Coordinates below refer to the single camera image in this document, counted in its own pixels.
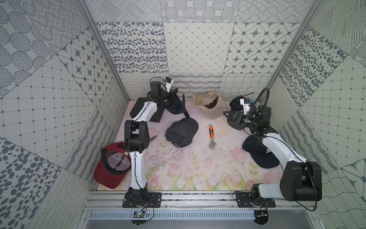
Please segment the dark grey baseball cap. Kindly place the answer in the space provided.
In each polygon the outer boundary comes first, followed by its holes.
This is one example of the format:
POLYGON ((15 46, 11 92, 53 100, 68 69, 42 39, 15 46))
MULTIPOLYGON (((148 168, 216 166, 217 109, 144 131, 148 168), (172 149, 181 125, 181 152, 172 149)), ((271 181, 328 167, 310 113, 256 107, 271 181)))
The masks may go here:
POLYGON ((229 103, 231 110, 227 115, 228 124, 237 130, 244 130, 246 127, 249 127, 253 104, 253 100, 242 95, 234 98, 229 103))

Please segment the black cap with white logo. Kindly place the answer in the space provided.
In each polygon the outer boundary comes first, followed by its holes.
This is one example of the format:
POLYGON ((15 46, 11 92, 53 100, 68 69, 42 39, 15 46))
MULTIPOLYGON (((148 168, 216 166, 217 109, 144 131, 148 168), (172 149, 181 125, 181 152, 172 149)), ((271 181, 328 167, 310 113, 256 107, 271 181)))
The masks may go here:
POLYGON ((189 113, 185 107, 185 95, 182 95, 182 100, 178 95, 174 94, 170 99, 167 100, 165 104, 166 110, 174 115, 184 114, 185 117, 190 117, 189 113))

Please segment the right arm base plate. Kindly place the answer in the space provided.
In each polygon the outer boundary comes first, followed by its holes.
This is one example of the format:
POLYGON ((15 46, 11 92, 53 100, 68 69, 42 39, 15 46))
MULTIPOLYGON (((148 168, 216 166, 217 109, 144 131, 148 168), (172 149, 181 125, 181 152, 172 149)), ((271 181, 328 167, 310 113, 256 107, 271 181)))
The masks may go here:
POLYGON ((236 201, 239 208, 275 208, 276 204, 273 199, 254 197, 250 192, 234 191, 233 199, 236 201))

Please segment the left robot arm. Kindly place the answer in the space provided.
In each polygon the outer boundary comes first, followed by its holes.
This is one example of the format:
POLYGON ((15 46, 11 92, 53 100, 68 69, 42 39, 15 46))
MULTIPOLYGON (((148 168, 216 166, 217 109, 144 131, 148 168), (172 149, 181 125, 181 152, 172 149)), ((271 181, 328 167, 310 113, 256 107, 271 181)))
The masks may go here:
POLYGON ((128 208, 144 208, 151 202, 145 174, 145 155, 151 142, 148 121, 161 120, 165 102, 178 92, 178 89, 171 91, 173 82, 169 77, 163 82, 151 81, 147 97, 136 101, 130 113, 132 119, 124 124, 124 146, 132 164, 132 180, 125 196, 128 208))

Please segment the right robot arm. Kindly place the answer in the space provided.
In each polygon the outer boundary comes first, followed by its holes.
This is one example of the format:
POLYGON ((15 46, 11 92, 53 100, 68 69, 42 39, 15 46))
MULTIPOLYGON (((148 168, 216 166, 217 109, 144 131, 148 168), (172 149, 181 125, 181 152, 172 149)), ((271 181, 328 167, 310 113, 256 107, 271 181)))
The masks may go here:
POLYGON ((230 124, 249 129, 251 134, 243 142, 242 148, 259 167, 272 169, 280 166, 283 171, 277 183, 252 186, 250 201, 254 206, 265 205, 273 199, 298 203, 322 199, 320 165, 298 154, 271 127, 271 108, 259 106, 257 109, 251 107, 249 110, 225 111, 223 114, 230 124))

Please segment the beige baseball cap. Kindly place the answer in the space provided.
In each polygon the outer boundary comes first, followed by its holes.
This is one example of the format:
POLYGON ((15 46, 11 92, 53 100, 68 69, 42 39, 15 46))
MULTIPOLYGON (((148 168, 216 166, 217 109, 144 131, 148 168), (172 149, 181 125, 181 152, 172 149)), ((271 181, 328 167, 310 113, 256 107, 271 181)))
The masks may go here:
POLYGON ((202 109, 210 119, 217 119, 226 110, 226 105, 219 91, 209 91, 193 96, 193 104, 202 109))

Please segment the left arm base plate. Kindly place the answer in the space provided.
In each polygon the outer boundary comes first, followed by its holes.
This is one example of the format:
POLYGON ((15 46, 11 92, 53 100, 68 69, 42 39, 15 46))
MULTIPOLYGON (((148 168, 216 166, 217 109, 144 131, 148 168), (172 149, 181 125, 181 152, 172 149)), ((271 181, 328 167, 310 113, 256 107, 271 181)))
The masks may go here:
POLYGON ((133 190, 125 194, 123 208, 142 208, 147 205, 149 205, 149 208, 160 208, 161 201, 161 192, 141 192, 139 190, 133 190))

